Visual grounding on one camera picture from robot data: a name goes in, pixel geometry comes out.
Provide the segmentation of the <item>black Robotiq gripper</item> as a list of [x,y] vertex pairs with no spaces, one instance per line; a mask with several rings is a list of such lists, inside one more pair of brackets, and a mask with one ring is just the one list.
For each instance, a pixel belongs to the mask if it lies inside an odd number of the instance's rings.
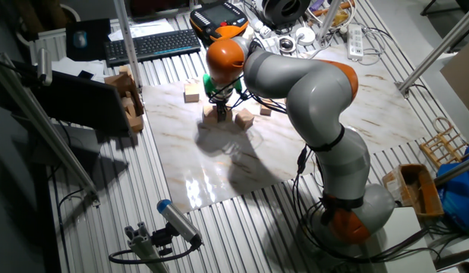
[[226,120],[226,104],[230,99],[230,93],[217,93],[211,98],[211,103],[216,104],[216,112],[217,112],[217,121],[223,122]]

